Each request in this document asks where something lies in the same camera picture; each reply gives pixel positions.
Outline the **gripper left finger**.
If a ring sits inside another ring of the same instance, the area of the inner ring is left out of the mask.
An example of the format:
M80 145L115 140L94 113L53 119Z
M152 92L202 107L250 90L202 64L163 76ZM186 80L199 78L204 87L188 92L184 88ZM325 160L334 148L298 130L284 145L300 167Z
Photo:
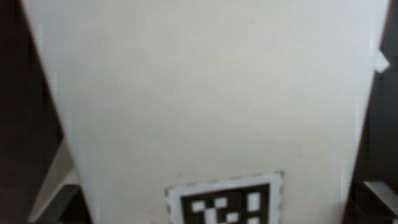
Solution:
M67 184L60 188L49 200L49 205L33 219L33 224L92 224L85 197L78 185Z

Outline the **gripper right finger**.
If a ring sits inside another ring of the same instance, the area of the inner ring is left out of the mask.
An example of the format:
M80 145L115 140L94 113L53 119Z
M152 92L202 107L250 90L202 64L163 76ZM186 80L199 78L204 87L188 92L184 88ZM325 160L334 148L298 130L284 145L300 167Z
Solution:
M398 224L398 192L382 181L355 184L351 224Z

